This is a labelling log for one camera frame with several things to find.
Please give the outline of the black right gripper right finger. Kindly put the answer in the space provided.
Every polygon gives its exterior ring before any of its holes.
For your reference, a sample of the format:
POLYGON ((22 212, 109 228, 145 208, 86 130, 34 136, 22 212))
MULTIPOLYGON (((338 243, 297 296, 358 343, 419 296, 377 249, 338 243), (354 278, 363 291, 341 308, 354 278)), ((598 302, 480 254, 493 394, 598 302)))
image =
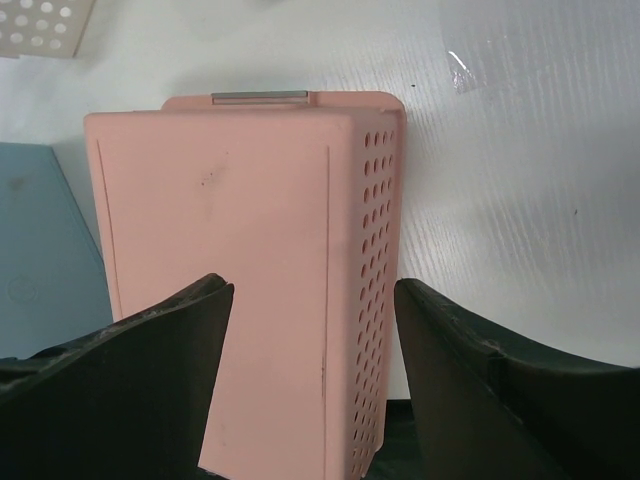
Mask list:
POLYGON ((639 372, 544 345, 416 279, 394 308, 430 479, 635 479, 639 372))

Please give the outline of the pink plastic basket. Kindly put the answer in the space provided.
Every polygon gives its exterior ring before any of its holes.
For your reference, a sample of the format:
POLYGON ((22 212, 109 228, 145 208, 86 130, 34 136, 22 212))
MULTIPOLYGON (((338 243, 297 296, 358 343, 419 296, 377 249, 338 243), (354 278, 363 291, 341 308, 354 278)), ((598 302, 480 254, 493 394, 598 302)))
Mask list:
POLYGON ((84 132, 111 308, 234 298, 199 464, 361 479, 384 438, 406 112, 380 91, 182 96, 84 132))

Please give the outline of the light blue plastic basket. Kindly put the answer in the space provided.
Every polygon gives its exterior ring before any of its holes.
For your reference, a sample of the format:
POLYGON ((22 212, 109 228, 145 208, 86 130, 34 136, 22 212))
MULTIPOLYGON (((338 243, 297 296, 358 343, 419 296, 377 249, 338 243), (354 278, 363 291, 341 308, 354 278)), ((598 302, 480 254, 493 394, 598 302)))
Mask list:
POLYGON ((1 355, 28 358, 112 321, 104 264, 53 150, 1 146, 1 355))

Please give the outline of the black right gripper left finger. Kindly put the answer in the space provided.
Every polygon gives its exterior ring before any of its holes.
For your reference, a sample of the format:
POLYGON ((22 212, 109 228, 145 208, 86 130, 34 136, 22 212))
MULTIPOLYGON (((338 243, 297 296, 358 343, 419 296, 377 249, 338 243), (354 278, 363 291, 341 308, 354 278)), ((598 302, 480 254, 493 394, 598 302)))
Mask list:
POLYGON ((1 362, 5 479, 196 479, 234 287, 166 300, 1 362))

